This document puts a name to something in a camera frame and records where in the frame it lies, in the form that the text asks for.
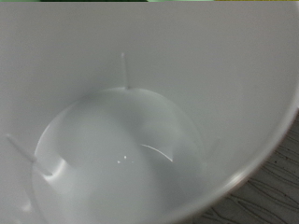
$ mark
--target liquid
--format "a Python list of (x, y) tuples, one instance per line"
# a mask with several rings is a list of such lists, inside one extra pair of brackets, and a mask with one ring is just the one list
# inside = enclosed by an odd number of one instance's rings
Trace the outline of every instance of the liquid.
[(202, 149), (187, 116), (163, 96), (111, 89), (60, 113), (36, 149), (53, 175), (33, 170), (49, 224), (134, 224), (200, 193)]

